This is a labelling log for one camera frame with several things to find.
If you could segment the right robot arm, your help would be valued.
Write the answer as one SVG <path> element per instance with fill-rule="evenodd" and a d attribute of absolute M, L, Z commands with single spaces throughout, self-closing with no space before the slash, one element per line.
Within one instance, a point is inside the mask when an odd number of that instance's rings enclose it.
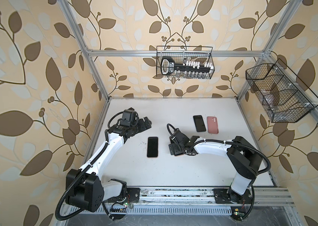
<path fill-rule="evenodd" d="M 170 123 L 167 124 L 167 130 L 170 134 L 168 147 L 171 155 L 212 154 L 229 158 L 236 170 L 227 192 L 231 200 L 240 199 L 260 174 L 271 169 L 268 157 L 241 136 L 233 140 L 204 139 L 199 136 L 188 138 Z"/>

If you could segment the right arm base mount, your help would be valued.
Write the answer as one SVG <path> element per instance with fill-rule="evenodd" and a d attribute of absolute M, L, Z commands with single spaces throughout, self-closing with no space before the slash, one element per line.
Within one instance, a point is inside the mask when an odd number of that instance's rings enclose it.
<path fill-rule="evenodd" d="M 231 207 L 231 218 L 243 222 L 248 218 L 255 204 L 255 190 L 251 186 L 243 195 L 238 195 L 230 188 L 215 188 L 213 194 L 216 204 L 239 204 L 240 207 Z"/>

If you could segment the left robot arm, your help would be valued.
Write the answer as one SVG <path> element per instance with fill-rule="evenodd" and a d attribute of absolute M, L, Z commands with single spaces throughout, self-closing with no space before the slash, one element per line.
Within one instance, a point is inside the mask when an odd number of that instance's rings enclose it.
<path fill-rule="evenodd" d="M 116 152 L 126 141 L 151 128 L 148 117 L 140 118 L 129 108 L 119 113 L 121 118 L 114 125 L 108 125 L 104 131 L 105 140 L 96 152 L 78 170 L 71 169 L 66 176 L 66 190 L 60 198 L 55 218 L 68 220 L 83 211 L 95 212 L 104 202 L 115 199 L 119 202 L 129 200 L 127 184 L 119 179 L 102 182 L 103 173 Z"/>

